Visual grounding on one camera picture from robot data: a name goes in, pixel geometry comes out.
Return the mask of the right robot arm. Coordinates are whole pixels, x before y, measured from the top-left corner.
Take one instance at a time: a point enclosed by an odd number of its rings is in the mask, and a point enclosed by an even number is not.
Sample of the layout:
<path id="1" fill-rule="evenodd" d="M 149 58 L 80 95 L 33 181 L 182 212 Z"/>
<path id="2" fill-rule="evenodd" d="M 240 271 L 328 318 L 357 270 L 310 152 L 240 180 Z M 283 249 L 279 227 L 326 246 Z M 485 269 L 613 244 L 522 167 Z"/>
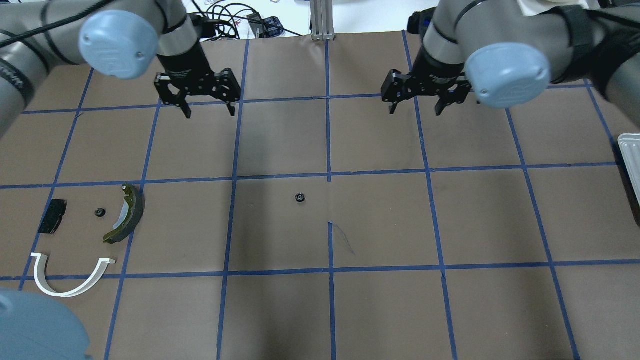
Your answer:
<path id="1" fill-rule="evenodd" d="M 393 114 L 437 97 L 439 116 L 469 92 L 510 109 L 583 79 L 638 122 L 639 14 L 637 0 L 441 0 L 410 16 L 422 45 L 409 73 L 389 71 L 381 98 Z"/>

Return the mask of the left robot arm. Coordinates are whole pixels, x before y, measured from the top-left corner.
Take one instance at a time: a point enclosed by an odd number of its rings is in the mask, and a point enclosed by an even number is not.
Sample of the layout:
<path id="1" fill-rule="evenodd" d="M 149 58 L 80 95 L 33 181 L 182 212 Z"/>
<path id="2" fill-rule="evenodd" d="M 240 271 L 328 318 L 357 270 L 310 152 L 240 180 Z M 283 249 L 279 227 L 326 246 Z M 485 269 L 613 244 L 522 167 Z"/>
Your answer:
<path id="1" fill-rule="evenodd" d="M 210 96 L 231 116 L 242 96 L 233 71 L 215 72 L 201 46 L 206 19 L 180 0 L 47 0 L 1 7 L 1 134 L 34 100 L 58 66 L 89 64 L 105 76 L 132 80 L 154 59 L 163 72 L 154 87 L 163 104 L 192 112 L 188 96 Z M 70 292 L 45 282 L 48 262 L 36 253 L 35 281 L 41 294 L 1 289 L 3 360 L 87 360 L 89 335 L 58 301 L 78 296 L 102 278 L 113 259 L 99 259 L 93 273 Z"/>

